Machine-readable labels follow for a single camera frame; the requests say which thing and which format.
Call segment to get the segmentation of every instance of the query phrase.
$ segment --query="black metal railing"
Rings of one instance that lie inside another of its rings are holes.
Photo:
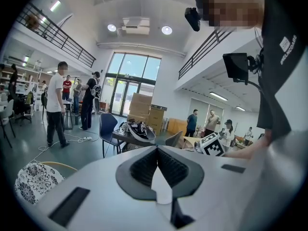
[[[182,78],[190,69],[192,69],[193,66],[195,66],[233,31],[234,30],[228,31],[224,28],[216,28],[180,69],[179,79]]]
[[[32,3],[24,7],[16,20],[85,65],[92,67],[96,60]]]

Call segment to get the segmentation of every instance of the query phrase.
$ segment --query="patterned cushion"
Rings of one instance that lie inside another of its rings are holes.
[[[50,189],[65,178],[57,170],[44,164],[30,163],[22,168],[15,181],[18,197],[35,205]]]

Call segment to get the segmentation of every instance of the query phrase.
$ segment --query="black cap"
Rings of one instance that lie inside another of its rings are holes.
[[[228,119],[226,122],[225,122],[225,125],[227,124],[231,124],[232,125],[232,121],[230,119]]]

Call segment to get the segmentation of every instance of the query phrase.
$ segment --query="ceiling light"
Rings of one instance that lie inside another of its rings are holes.
[[[236,106],[236,108],[238,108],[239,110],[245,111],[243,108],[241,108],[240,106]]]
[[[222,96],[219,96],[218,94],[216,94],[216,93],[214,93],[214,92],[210,92],[210,94],[211,95],[213,95],[213,96],[215,96],[215,97],[218,97],[218,98],[220,98],[220,99],[222,99],[222,100],[224,100],[224,101],[228,101],[228,99],[226,99],[226,98],[224,98],[224,97],[222,97]]]
[[[60,5],[60,1],[56,1],[56,3],[50,8],[50,10],[53,12],[55,9],[56,9],[56,7],[58,7]]]
[[[116,31],[116,26],[113,25],[113,24],[109,24],[108,25],[108,30],[111,31],[111,32],[114,32],[114,31]]]
[[[169,26],[163,26],[162,32],[163,34],[170,35],[172,33],[172,28]]]

